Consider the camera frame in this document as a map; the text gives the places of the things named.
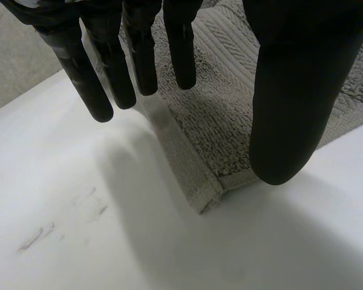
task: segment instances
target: gray towel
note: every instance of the gray towel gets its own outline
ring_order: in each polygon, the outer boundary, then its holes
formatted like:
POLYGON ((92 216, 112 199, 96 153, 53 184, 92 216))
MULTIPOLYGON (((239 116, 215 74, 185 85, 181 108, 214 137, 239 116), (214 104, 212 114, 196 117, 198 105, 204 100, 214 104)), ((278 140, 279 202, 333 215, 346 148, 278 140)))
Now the gray towel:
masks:
MULTIPOLYGON (((259 44, 241 1, 214 0, 205 7, 193 23, 196 86, 178 88, 160 14, 152 28, 159 91, 139 97, 183 193, 198 213, 217 204, 228 190, 257 179, 248 146, 259 44)), ((362 123, 363 47, 320 146, 362 123)))

